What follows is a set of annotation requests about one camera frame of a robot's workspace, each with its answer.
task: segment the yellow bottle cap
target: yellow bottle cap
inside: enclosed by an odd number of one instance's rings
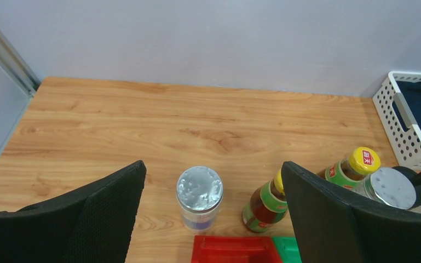
[[[276,174],[276,177],[275,177],[274,181],[275,181],[275,187],[276,187],[276,189],[280,193],[284,194],[284,186],[282,185],[282,179],[281,179],[281,169]]]
[[[349,164],[357,173],[367,175],[379,169],[381,159],[374,150],[359,147],[349,156]]]

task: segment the green tray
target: green tray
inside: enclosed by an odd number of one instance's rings
[[[272,237],[283,263],[301,263],[301,255],[294,237]]]

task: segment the wood grain tabletop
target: wood grain tabletop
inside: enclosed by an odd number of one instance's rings
[[[371,98],[50,77],[0,157],[0,211],[56,197],[138,159],[147,167],[127,262],[189,262],[176,182],[205,165],[222,179],[209,235],[254,236],[253,191],[284,161],[317,172],[358,146],[396,165]],[[294,236],[289,216],[266,236]]]

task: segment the jar label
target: jar label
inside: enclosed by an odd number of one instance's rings
[[[264,184],[260,189],[260,199],[265,207],[275,213],[284,213],[287,211],[286,201],[278,199],[270,191],[271,181]]]
[[[243,222],[247,228],[257,233],[266,232],[272,225],[258,220],[252,213],[250,203],[248,203],[243,209]]]
[[[325,178],[327,181],[333,184],[342,186],[346,189],[353,190],[360,181],[354,181],[349,179],[341,169],[341,162],[333,164],[332,167],[325,170]]]

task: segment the green label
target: green label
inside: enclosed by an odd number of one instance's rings
[[[332,182],[333,184],[342,186],[346,189],[353,190],[357,184],[358,181],[354,181],[349,179],[341,169],[341,162],[337,162],[333,164],[332,167],[325,170],[325,178],[327,181]]]
[[[257,218],[255,218],[254,214],[251,210],[251,204],[247,204],[243,209],[243,222],[250,230],[262,233],[266,232],[271,224],[264,223]]]
[[[276,198],[270,191],[270,182],[264,184],[260,189],[260,199],[265,207],[275,213],[284,213],[287,210],[286,201],[281,201]]]

